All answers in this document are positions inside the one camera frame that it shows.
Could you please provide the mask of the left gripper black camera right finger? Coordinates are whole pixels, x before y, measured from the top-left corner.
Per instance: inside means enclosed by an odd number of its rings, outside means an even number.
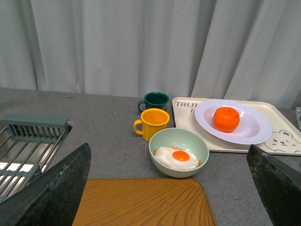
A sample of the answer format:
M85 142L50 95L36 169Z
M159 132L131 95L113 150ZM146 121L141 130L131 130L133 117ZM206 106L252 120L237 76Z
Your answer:
M255 145L247 162L261 202L275 226L301 224L301 173Z

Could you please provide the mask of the left gripper black camera left finger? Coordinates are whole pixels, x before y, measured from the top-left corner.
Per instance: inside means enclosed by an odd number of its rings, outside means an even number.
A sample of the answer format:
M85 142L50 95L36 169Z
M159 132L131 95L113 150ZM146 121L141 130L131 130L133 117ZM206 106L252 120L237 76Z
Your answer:
M2 226L71 226L91 162L88 143L0 205Z

